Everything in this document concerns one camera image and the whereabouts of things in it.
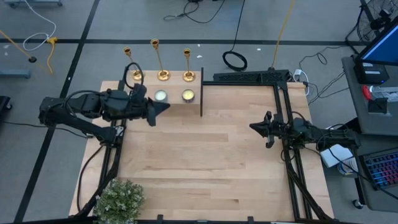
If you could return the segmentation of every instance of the yellow cable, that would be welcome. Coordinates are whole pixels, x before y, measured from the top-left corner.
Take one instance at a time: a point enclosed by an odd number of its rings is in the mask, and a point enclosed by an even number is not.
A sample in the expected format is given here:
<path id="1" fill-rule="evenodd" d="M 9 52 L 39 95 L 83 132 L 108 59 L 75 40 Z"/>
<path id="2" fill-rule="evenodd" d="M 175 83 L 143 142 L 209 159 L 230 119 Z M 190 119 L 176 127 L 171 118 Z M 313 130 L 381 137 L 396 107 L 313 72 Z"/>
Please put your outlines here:
<path id="1" fill-rule="evenodd" d="M 0 30 L 0 34 L 3 35 L 9 42 L 11 42 L 18 50 L 20 50 L 22 53 L 24 53 L 29 59 L 32 58 L 28 53 L 26 53 L 25 50 L 20 48 L 9 36 L 7 36 L 2 30 Z M 47 71 L 41 64 L 37 63 L 37 66 L 39 66 L 41 69 Z"/>
<path id="2" fill-rule="evenodd" d="M 32 58 L 28 53 L 26 53 L 25 50 L 20 48 L 9 36 L 7 36 L 2 30 L 0 30 L 0 34 L 2 34 L 8 41 L 10 41 L 18 50 L 20 50 L 22 53 L 24 53 L 27 57 Z"/>
<path id="3" fill-rule="evenodd" d="M 276 57 L 277 57 L 277 54 L 278 54 L 279 42 L 280 42 L 280 39 L 282 38 L 282 34 L 284 32 L 286 23 L 289 20 L 290 13 L 292 12 L 292 9 L 293 9 L 293 6 L 294 6 L 294 1 L 295 0 L 292 0 L 292 3 L 290 3 L 290 8 L 289 8 L 289 11 L 288 11 L 288 13 L 286 15 L 284 25 L 282 26 L 282 29 L 280 30 L 279 37 L 278 37 L 278 42 L 276 43 L 276 48 L 275 48 L 275 53 L 274 53 L 274 60 L 272 61 L 271 68 L 274 68 L 274 64 L 275 64 Z"/>
<path id="4" fill-rule="evenodd" d="M 49 69 L 50 69 L 51 75 L 53 75 L 54 73 L 52 72 L 52 68 L 51 68 L 51 66 L 50 66 L 50 59 L 51 59 L 52 54 L 54 53 L 55 42 L 56 42 L 57 40 L 58 40 L 58 39 L 57 39 L 56 37 L 51 37 L 51 38 L 49 38 L 49 39 L 47 40 L 47 43 L 50 43 L 50 44 L 52 45 L 51 53 L 50 53 L 49 57 L 47 58 L 47 66 L 48 66 Z"/>

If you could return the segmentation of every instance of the red object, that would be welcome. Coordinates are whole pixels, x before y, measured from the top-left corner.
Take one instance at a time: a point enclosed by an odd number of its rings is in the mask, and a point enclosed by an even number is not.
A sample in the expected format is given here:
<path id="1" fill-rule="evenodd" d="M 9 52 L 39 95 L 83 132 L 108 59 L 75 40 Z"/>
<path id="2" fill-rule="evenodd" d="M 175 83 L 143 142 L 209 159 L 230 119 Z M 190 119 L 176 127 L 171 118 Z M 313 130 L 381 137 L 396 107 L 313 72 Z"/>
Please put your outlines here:
<path id="1" fill-rule="evenodd" d="M 365 99 L 372 100 L 372 93 L 368 86 L 362 86 L 362 93 L 365 96 Z"/>

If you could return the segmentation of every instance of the wooden board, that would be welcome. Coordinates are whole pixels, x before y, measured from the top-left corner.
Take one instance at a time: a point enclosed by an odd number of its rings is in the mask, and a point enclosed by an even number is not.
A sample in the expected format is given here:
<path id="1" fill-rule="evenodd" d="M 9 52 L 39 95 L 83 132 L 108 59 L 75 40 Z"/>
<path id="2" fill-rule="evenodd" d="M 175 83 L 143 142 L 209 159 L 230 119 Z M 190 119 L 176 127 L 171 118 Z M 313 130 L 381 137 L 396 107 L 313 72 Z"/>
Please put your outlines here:
<path id="1" fill-rule="evenodd" d="M 117 85 L 103 82 L 101 90 Z M 289 83 L 289 95 L 292 109 L 310 119 L 303 85 Z M 156 127 L 145 120 L 128 122 L 118 178 L 144 187 L 147 200 L 140 219 L 163 214 L 166 220 L 294 220 L 281 142 L 266 149 L 266 140 L 249 128 L 268 110 L 276 112 L 272 87 L 204 86 L 202 118 L 189 110 L 176 115 L 171 107 L 157 118 Z M 90 139 L 82 164 L 97 148 Z M 86 168 L 82 203 L 97 188 L 103 154 Z M 308 190 L 333 216 L 319 156 L 302 151 L 302 161 Z"/>

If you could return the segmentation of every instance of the green plant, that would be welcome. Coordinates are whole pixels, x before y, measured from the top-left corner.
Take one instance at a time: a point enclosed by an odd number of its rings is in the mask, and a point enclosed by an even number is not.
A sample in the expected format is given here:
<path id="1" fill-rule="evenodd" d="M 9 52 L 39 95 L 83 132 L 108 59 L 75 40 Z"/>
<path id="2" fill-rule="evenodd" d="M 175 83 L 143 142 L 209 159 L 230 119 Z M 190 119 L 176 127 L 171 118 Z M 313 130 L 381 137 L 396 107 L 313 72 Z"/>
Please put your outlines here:
<path id="1" fill-rule="evenodd" d="M 145 200 L 141 185 L 118 179 L 113 179 L 96 199 L 94 212 L 99 223 L 105 224 L 134 223 Z"/>

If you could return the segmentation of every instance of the white cable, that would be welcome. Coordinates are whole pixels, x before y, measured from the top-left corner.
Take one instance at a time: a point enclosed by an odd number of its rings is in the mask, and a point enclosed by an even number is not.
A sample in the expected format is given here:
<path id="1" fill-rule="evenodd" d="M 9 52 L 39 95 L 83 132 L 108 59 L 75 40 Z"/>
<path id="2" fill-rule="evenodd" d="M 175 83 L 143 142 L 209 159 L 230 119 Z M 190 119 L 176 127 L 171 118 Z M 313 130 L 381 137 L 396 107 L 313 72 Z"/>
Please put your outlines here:
<path id="1" fill-rule="evenodd" d="M 293 75 L 293 80 L 294 80 L 294 82 L 297 82 L 296 78 L 294 78 L 294 77 L 295 77 L 296 75 L 298 75 L 298 80 L 299 80 L 301 74 L 304 74 L 305 79 L 307 80 L 307 83 L 309 83 L 310 81 L 309 81 L 309 79 L 308 79 L 307 74 L 306 74 L 303 70 L 301 70 L 301 69 L 296 69 L 296 71 L 294 71 L 294 75 Z M 307 86 L 307 92 L 305 93 L 305 96 L 308 96 L 308 94 L 310 94 L 310 88 Z"/>
<path id="2" fill-rule="evenodd" d="M 48 35 L 48 34 L 46 34 L 45 32 L 39 32 L 39 33 L 36 33 L 36 34 L 31 35 L 30 37 L 28 37 L 28 38 L 26 38 L 26 39 L 24 40 L 24 43 L 22 43 L 22 46 L 24 47 L 24 49 L 27 50 L 27 51 L 32 51 L 32 50 L 36 50 L 36 49 L 38 49 L 39 47 L 41 47 L 49 38 L 51 38 L 51 37 L 54 35 L 55 30 L 57 29 L 57 25 L 55 25 L 54 22 L 50 21 L 49 19 L 44 18 L 42 15 L 40 15 L 39 13 L 37 13 L 36 11 L 34 11 L 33 8 L 32 8 L 32 6 L 30 6 L 30 4 L 29 4 L 26 0 L 24 0 L 24 1 L 25 1 L 25 3 L 27 4 L 27 6 L 29 7 L 29 9 L 32 10 L 32 12 L 34 12 L 34 14 L 36 14 L 36 15 L 39 16 L 40 18 L 42 18 L 42 19 L 44 19 L 45 21 L 50 22 L 50 23 L 52 23 L 52 24 L 54 25 L 54 31 L 51 33 L 51 35 Z M 35 37 L 35 36 L 37 36 L 37 35 L 45 35 L 46 38 L 45 38 L 45 40 L 44 40 L 41 44 L 39 44 L 38 46 L 34 47 L 33 49 L 27 49 L 26 46 L 25 46 L 26 42 L 27 42 L 29 39 L 31 39 L 31 38 L 33 38 L 33 37 Z"/>

